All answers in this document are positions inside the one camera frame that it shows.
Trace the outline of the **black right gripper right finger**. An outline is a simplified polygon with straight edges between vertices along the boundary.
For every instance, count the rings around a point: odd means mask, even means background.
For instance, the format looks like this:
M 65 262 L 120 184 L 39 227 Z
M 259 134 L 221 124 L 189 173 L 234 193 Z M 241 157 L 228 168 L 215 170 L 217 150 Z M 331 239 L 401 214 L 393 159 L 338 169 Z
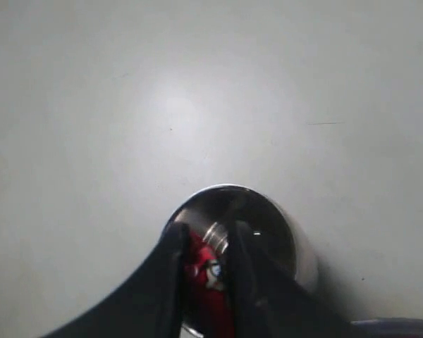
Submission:
M 269 258 L 243 222 L 228 229 L 228 287 L 236 337 L 356 336 Z

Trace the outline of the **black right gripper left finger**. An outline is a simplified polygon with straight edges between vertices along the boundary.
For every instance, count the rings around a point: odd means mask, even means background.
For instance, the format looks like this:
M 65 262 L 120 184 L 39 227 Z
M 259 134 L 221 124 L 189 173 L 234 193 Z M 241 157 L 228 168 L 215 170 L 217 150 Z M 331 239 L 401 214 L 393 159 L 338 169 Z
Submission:
M 103 301 L 48 337 L 179 337 L 187 225 L 170 226 L 142 265 Z

